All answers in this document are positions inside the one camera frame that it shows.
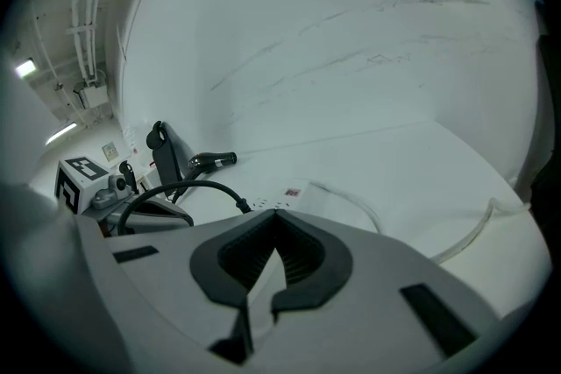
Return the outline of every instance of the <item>white table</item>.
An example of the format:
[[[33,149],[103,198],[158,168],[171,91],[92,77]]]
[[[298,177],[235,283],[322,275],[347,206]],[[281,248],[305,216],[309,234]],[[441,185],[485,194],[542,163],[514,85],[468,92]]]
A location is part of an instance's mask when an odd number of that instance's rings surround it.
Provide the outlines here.
[[[253,201],[267,180],[279,177],[317,180],[359,195],[389,236],[428,257],[470,232],[490,198],[522,205],[479,154],[435,122],[239,154],[235,166],[207,179]],[[193,189],[179,204],[197,225],[239,214],[234,202],[214,189]],[[494,216],[443,267],[482,295],[500,317],[534,299],[551,269],[530,213]]]

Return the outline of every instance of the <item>black hair dryer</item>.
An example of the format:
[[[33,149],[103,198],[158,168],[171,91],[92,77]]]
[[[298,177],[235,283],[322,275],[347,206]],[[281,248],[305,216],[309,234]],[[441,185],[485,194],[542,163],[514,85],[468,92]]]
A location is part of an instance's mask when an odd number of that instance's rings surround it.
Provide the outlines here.
[[[188,162],[189,171],[183,180],[195,180],[203,173],[212,173],[223,167],[233,166],[238,161],[236,153],[198,153]],[[177,189],[172,203],[175,204],[180,196],[182,196],[187,187]]]

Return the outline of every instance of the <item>fluorescent light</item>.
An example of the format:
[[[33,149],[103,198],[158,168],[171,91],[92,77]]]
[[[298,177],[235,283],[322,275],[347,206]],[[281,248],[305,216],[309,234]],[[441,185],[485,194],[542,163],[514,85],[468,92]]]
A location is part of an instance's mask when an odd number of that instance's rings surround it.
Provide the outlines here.
[[[35,70],[35,65],[33,60],[29,59],[26,62],[21,63],[16,67],[16,72],[18,72],[19,78],[24,78],[26,75],[30,74]]]
[[[64,130],[60,130],[59,132],[57,132],[54,136],[52,136],[49,140],[46,141],[46,145],[49,145],[51,142],[53,142],[56,138],[59,138],[60,136],[62,136],[65,132],[68,132],[70,130],[72,130],[73,128],[76,127],[76,123],[71,123],[69,126],[67,126]]]

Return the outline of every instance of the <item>air conditioning unit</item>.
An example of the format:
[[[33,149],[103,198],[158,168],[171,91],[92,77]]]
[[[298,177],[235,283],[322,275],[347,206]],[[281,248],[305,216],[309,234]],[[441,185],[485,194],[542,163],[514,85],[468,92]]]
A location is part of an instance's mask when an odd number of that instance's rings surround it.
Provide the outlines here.
[[[88,86],[85,82],[78,83],[74,87],[74,92],[78,95],[84,109],[95,108],[109,101],[107,97],[107,85]]]

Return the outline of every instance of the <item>thick black cable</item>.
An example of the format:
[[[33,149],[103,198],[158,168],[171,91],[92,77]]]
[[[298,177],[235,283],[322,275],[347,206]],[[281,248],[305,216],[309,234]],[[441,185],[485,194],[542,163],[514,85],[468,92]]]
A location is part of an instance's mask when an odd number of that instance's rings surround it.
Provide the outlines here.
[[[228,194],[229,196],[231,196],[236,201],[236,208],[241,210],[242,214],[247,214],[248,212],[252,211],[251,208],[247,205],[247,201],[245,200],[245,198],[242,198],[241,196],[236,194],[236,192],[234,192],[232,189],[225,186],[224,184],[220,184],[220,183],[214,182],[214,181],[196,181],[196,180],[185,180],[185,181],[179,181],[179,182],[172,182],[171,184],[166,184],[165,186],[158,186],[156,188],[153,188],[153,189],[149,190],[148,192],[144,192],[136,200],[134,200],[131,204],[129,204],[129,206],[127,206],[127,208],[124,210],[123,214],[121,214],[121,218],[119,218],[119,223],[117,224],[117,233],[120,236],[126,235],[125,224],[126,224],[127,219],[132,214],[132,212],[134,212],[134,210],[140,204],[142,204],[144,201],[148,200],[149,198],[152,198],[153,196],[155,196],[157,194],[161,194],[162,192],[165,192],[166,190],[179,189],[179,188],[182,188],[182,187],[211,187],[211,188],[215,188],[216,190],[220,190],[220,191],[224,192],[225,194]]]

